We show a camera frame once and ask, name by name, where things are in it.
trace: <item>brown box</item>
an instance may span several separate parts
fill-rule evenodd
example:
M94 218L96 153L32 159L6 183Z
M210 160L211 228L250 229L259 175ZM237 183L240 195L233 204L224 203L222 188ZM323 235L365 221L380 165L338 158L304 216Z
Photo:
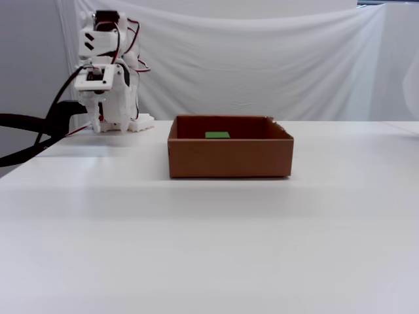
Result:
M206 139L227 131L230 139ZM168 138L170 177L286 177L294 139L267 116L177 116Z

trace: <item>white robotic arm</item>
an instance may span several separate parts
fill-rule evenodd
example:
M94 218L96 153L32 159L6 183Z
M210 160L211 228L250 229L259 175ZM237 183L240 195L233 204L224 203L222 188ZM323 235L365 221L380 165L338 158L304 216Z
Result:
M139 73L150 71L139 59L135 45L139 23L117 11L82 12L81 21L79 65L84 68L75 79L75 88L94 131L140 131L152 127L154 118L140 114L137 105Z

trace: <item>white table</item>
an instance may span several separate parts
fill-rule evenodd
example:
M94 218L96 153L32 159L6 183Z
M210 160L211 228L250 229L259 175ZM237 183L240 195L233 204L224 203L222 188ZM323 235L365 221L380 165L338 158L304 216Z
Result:
M84 131L0 180L0 313L419 313L418 134L283 122L289 179L192 181L169 179L170 125Z

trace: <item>green block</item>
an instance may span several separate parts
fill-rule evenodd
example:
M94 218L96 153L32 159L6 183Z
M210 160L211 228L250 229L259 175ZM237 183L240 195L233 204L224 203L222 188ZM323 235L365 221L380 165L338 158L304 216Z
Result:
M229 139L228 132L205 132L206 139Z

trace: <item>white backdrop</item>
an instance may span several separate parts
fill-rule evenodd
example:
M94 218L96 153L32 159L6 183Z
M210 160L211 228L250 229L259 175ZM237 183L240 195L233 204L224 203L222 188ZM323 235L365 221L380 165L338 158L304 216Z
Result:
M69 13L73 10L74 16L74 8L58 2L73 66L77 22ZM416 5L288 18L272 18L274 11L265 9L270 18L260 12L257 17L215 18L131 2L78 0L76 11L121 10L141 22L141 57L153 70L142 76L139 96L142 110L157 119L181 113L263 114L278 120L413 119L403 93L395 92L403 91L403 77L419 47L400 25L419 27L419 22L415 14L395 19L400 14L394 12L416 10L417 16ZM406 45L392 45L395 41L410 44L411 60L399 60L397 49ZM400 79L394 79L395 70Z

